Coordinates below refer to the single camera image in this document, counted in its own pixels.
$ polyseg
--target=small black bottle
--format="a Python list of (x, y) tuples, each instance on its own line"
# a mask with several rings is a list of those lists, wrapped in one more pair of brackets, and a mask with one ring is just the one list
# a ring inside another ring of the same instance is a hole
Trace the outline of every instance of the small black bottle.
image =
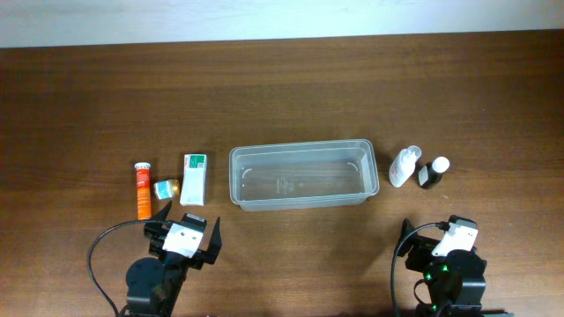
[(424, 189), (430, 189), (441, 181), (442, 174), (449, 169), (450, 163), (447, 158), (439, 157), (429, 162), (419, 171), (419, 185)]

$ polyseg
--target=nasal spray bottle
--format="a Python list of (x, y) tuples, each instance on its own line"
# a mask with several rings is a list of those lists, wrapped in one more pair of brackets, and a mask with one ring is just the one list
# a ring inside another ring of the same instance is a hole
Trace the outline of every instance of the nasal spray bottle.
[(390, 167), (390, 182), (399, 188), (415, 171), (415, 162), (421, 157), (421, 149), (415, 145), (403, 149), (397, 154)]

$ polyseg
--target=white bottle cap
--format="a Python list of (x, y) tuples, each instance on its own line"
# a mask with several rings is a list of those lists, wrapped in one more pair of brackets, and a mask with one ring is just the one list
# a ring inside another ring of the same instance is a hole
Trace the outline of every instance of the white bottle cap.
[(436, 158), (432, 164), (433, 170), (437, 173), (445, 173), (449, 169), (449, 166), (450, 162), (445, 157)]
[(417, 160), (421, 157), (421, 149), (415, 145), (407, 148), (404, 156), (402, 157), (402, 164), (415, 164)]
[(135, 169), (150, 169), (151, 168), (151, 164), (147, 163), (147, 162), (139, 162), (135, 164)]

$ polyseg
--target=white wall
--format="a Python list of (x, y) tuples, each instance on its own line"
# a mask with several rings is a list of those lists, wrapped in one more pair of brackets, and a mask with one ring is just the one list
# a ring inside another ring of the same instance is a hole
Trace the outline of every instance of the white wall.
[(0, 3), (0, 47), (563, 27), (563, 0), (2, 0)]

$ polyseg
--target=green label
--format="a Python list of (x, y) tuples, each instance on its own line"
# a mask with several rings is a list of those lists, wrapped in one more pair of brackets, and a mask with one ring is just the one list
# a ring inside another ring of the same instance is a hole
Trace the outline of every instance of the green label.
[(205, 156), (204, 155), (190, 155), (189, 168), (204, 168)]

